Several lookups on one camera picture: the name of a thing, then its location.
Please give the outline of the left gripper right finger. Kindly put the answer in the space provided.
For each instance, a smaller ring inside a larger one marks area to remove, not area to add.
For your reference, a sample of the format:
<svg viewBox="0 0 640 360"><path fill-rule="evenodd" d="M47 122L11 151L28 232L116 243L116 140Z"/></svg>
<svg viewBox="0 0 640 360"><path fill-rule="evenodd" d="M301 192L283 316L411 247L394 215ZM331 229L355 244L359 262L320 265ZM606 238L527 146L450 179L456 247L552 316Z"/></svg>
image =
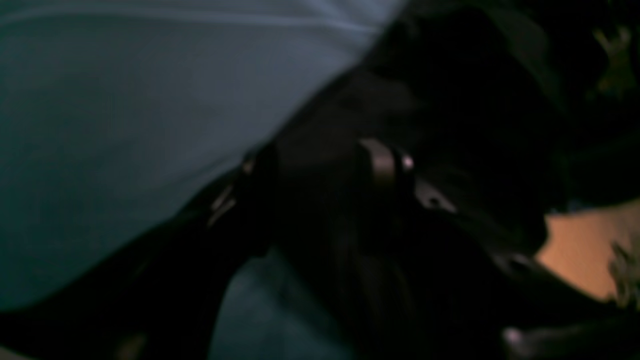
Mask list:
<svg viewBox="0 0 640 360"><path fill-rule="evenodd" d="M362 248L390 256L432 360L637 360L638 201L546 214L513 177L492 194L358 144Z"/></svg>

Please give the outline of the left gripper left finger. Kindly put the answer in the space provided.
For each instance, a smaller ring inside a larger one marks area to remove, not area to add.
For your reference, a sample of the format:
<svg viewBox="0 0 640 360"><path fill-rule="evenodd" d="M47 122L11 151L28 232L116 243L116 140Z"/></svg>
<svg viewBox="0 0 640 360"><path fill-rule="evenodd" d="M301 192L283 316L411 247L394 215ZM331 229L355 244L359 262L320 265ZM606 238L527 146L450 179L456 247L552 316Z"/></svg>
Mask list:
<svg viewBox="0 0 640 360"><path fill-rule="evenodd" d="M233 275L268 248L259 201L273 145L70 285L1 313L1 346L34 360L205 360Z"/></svg>

